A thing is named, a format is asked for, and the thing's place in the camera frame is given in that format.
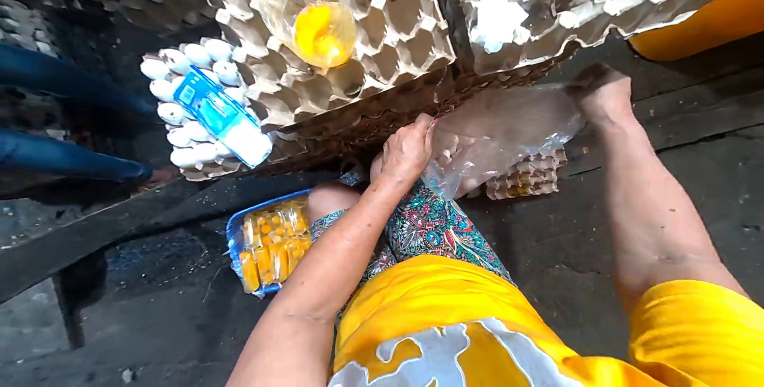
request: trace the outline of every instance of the hand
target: hand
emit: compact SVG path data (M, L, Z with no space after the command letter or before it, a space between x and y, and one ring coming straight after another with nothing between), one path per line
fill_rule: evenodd
M591 124L602 127L635 120L631 109L631 78L597 63L581 71L568 88Z
M433 117L420 114L413 124L387 138L379 161L380 172L373 174L373 181L388 180L406 190L411 188L432 157L435 123Z

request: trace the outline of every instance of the blue plastic tray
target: blue plastic tray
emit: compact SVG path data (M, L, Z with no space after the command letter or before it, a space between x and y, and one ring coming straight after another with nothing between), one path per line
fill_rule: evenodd
M267 208L275 203L307 196L311 190L312 189L301 190L286 196L268 200L267 202L259 203L251 208L239 211L231 217L228 221L228 225L225 226L225 237L228 239L228 253L231 255L231 269L236 272L236 275L238 275L240 279L242 278L242 263L239 261L239 254L241 254L242 249L244 249L244 232L242 231L242 228L244 227L244 216L252 211ZM281 284L267 284L261 285L257 290L253 291L252 294L258 297L263 297L266 294L276 293L279 290L281 290Z

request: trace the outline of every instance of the plastic bag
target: plastic bag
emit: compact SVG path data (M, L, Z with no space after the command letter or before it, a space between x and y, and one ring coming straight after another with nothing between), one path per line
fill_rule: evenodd
M585 123L565 88L487 89L440 118L425 185L457 199L531 154L551 155Z

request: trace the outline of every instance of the yellow shirt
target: yellow shirt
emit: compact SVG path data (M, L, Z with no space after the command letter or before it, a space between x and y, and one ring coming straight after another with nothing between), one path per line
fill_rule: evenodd
M764 310L734 291L659 284L636 304L631 324L633 364L582 357L502 278L420 255L353 297L329 385L764 385Z

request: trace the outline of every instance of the floral fabric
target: floral fabric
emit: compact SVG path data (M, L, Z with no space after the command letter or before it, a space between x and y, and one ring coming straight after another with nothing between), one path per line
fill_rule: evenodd
M346 211L335 211L311 226L313 240ZM404 196L385 227L361 284L384 269L422 254L442 255L480 266L515 285L510 273L472 221L453 200L428 189L422 180Z

